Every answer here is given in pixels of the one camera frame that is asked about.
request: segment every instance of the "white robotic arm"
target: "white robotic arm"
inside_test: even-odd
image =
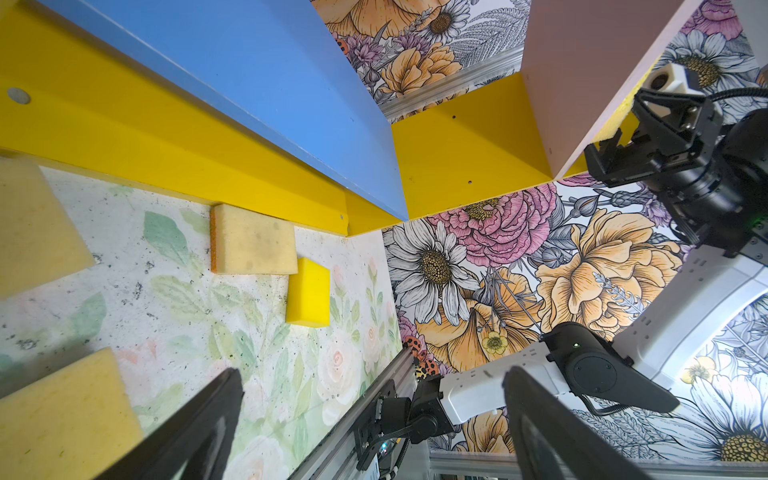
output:
[[[692,250],[658,298],[615,336],[613,348],[632,368],[669,389],[701,347],[735,315],[768,293],[768,267],[744,255],[726,258],[703,245]],[[513,366],[531,374],[552,395],[571,391],[563,372],[548,359],[544,341],[440,383],[441,404],[454,425],[505,405],[502,380]]]

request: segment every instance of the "floral tablecloth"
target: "floral tablecloth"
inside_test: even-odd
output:
[[[98,264],[0,302],[0,396],[104,347],[151,432],[228,366],[245,397],[225,478],[280,480],[400,350],[378,232],[296,229],[332,270],[330,328],[285,324],[286,276],[213,275],[208,207],[43,168]]]

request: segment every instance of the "daisy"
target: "daisy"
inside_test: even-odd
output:
[[[456,235],[448,234],[438,223],[435,231],[424,220],[414,220],[392,229],[385,239],[389,278],[399,282],[395,287],[399,305],[415,307],[414,319],[440,324],[438,303],[442,302],[445,318],[457,326],[459,319],[469,320],[469,309],[458,288],[477,290],[480,284],[466,268],[459,266],[467,257],[467,247],[459,245]]]
[[[424,34],[432,42],[444,45],[455,38],[467,25],[469,3],[467,0],[451,0],[442,6],[440,14],[429,22]]]
[[[722,33],[705,35],[693,30],[686,35],[678,32],[664,49],[654,69],[668,63],[683,65],[698,73],[701,91],[707,95],[732,88],[759,86],[741,75],[758,68],[754,55],[728,50]],[[729,98],[718,103],[723,108],[727,124],[735,123],[748,111],[761,106],[761,101],[754,98]]]
[[[648,417],[672,437],[651,449],[679,462],[768,461],[768,375],[695,379],[691,395],[671,417]]]

